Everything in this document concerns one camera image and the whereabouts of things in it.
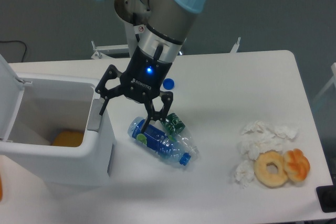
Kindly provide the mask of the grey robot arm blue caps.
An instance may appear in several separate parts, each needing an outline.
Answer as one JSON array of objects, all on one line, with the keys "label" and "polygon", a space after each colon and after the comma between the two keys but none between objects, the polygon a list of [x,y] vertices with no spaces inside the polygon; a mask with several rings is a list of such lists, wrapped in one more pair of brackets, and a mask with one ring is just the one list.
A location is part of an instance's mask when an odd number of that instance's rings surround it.
[{"label": "grey robot arm blue caps", "polygon": [[110,65],[96,92],[105,103],[124,96],[143,104],[148,113],[141,131],[150,122],[164,121],[173,93],[162,91],[161,85],[178,55],[187,34],[207,0],[135,0],[128,13],[134,24],[144,24],[125,71]]}]

